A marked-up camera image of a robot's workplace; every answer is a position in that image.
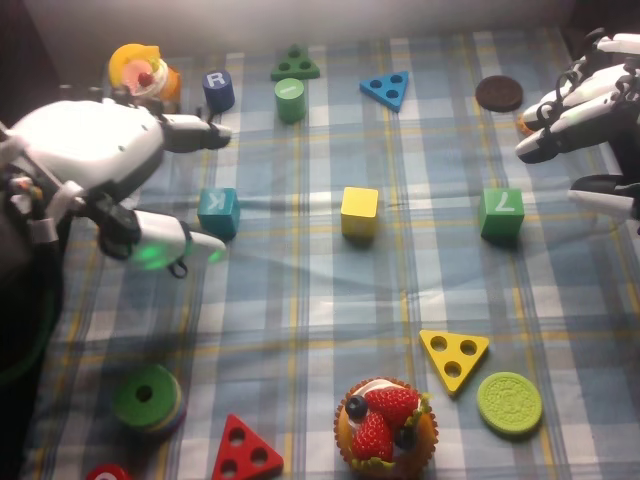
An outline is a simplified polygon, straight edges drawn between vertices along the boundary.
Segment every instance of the blue triangle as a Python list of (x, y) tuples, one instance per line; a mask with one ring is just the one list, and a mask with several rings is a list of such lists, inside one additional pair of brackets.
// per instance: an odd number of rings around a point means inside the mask
[(360, 91), (399, 112), (409, 84), (409, 72), (390, 73), (360, 82)]

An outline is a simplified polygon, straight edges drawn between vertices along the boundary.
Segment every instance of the green triangle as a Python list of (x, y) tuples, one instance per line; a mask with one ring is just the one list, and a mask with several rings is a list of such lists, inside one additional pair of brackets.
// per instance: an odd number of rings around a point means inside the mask
[(286, 57), (271, 71), (271, 80), (279, 81), (285, 78), (308, 80), (318, 78), (320, 69), (298, 45), (292, 45)]

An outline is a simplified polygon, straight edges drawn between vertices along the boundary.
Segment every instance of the blue cylinder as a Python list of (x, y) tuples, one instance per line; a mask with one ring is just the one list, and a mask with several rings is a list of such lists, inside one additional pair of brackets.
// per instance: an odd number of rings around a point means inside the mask
[(226, 70), (205, 73), (202, 77), (202, 88), (209, 110), (213, 113), (226, 112), (236, 102), (231, 75)]

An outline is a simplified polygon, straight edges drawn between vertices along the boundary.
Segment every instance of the plaid tablecloth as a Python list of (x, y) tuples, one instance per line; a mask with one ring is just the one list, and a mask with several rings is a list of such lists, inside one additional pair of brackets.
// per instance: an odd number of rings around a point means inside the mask
[[(348, 478), (333, 439), (345, 392), (377, 375), (433, 393), (440, 443), (432, 479), (640, 478), (640, 269), (632, 226), (581, 212), (576, 178), (605, 172), (599, 149), (526, 166), (516, 114), (480, 108), (481, 78), (506, 74), (525, 106), (569, 62), (554, 30), (312, 46), (322, 76), (305, 82), (308, 116), (284, 126), (269, 72), (279, 55), (177, 59), (186, 110), (201, 77), (224, 67), (236, 132), (219, 152), (167, 155), (139, 205), (196, 227), (202, 187), (235, 187), (240, 233), (228, 261), (187, 279), (105, 260), (83, 221), (66, 257), (67, 300), (42, 374), (25, 479), (81, 479), (120, 463), (135, 479), (207, 479), (235, 413), (281, 453), (284, 478)], [(358, 91), (409, 70), (402, 110)], [(369, 249), (340, 234), (345, 186), (380, 190)], [(483, 187), (524, 192), (517, 250), (478, 233)], [(421, 329), (486, 335), (490, 353), (456, 399), (418, 340)], [(161, 363), (188, 398), (169, 442), (142, 448), (110, 412), (114, 386)], [(510, 442), (481, 420), (475, 394), (497, 371), (531, 379), (540, 430)]]

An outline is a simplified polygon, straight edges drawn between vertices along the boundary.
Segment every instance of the yellow triangle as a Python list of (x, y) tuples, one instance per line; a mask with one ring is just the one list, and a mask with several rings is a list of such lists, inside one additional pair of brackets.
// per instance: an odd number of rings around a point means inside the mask
[(486, 337), (435, 330), (420, 331), (420, 340), (451, 396), (458, 393), (489, 348), (489, 339)]

